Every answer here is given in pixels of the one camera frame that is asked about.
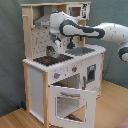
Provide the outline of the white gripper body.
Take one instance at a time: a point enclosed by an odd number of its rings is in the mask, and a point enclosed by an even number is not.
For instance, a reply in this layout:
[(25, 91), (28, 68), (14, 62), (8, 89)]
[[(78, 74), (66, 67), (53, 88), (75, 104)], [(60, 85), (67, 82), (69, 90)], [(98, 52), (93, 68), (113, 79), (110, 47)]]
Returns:
[(58, 38), (57, 34), (50, 34), (50, 38), (53, 41), (53, 48), (57, 54), (63, 54), (64, 53), (64, 46), (62, 41)]

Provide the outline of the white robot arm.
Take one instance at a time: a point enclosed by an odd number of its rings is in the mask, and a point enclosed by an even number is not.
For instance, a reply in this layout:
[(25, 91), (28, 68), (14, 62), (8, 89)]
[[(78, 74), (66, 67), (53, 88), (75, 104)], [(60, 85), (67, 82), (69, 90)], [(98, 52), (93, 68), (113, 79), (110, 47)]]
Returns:
[(76, 17), (67, 15), (63, 11), (55, 11), (50, 15), (50, 34), (57, 39), (64, 37), (88, 37), (119, 44), (119, 58), (128, 62), (128, 27), (116, 23), (101, 23), (98, 26), (82, 26)]

